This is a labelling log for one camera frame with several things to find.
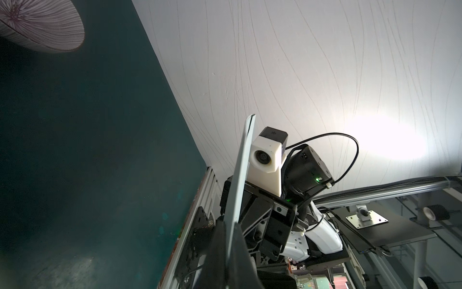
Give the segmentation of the light teal envelope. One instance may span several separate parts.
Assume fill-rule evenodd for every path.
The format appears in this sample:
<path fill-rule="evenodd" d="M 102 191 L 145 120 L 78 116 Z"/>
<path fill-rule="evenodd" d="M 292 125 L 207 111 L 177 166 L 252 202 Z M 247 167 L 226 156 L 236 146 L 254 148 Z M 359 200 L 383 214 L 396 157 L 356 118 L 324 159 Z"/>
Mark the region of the light teal envelope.
<path fill-rule="evenodd" d="M 231 258 L 234 229 L 235 225 L 239 222 L 244 186 L 249 167 L 249 156 L 255 127 L 255 119 L 256 115 L 251 114 L 245 120 L 238 158 L 228 193 L 224 217 L 226 227 L 226 263 L 228 263 Z"/>

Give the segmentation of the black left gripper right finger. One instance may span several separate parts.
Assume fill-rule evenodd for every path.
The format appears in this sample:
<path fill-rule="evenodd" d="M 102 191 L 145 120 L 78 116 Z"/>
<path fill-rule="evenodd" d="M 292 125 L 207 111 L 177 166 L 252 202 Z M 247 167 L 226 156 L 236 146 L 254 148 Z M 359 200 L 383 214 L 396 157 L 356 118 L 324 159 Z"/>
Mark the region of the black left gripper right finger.
<path fill-rule="evenodd" d="M 228 248 L 228 288 L 263 289 L 248 253 L 243 232 L 234 224 Z"/>

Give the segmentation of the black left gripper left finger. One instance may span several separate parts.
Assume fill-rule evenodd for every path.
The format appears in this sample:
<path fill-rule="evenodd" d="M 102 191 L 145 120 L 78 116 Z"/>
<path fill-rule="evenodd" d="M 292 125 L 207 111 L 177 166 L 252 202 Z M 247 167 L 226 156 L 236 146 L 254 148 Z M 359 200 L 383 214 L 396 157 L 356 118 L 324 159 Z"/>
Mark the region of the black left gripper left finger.
<path fill-rule="evenodd" d="M 215 226 L 205 262 L 194 289 L 225 289 L 226 281 L 226 225 L 219 220 Z"/>

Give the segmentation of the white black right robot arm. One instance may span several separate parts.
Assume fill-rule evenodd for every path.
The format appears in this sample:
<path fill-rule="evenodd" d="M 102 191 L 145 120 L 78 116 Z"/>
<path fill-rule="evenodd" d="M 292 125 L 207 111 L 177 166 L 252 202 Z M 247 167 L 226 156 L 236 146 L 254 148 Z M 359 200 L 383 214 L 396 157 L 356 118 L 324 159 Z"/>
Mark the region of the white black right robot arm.
<path fill-rule="evenodd" d="M 254 149 L 239 216 L 248 252 L 295 263 L 328 262 L 342 252 L 338 230 L 313 202 L 333 183 L 325 163 L 306 144 L 288 156 L 283 148 Z"/>

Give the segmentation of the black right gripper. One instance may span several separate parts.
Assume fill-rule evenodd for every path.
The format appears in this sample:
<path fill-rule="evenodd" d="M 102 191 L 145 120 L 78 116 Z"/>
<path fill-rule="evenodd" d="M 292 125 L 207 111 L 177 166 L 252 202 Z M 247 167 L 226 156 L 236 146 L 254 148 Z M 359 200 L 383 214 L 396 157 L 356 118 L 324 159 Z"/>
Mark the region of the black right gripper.
<path fill-rule="evenodd" d="M 249 254 L 306 261 L 335 252 L 335 228 L 312 201 L 332 184 L 325 163 L 304 144 L 282 167 L 282 195 L 245 182 L 239 224 Z"/>

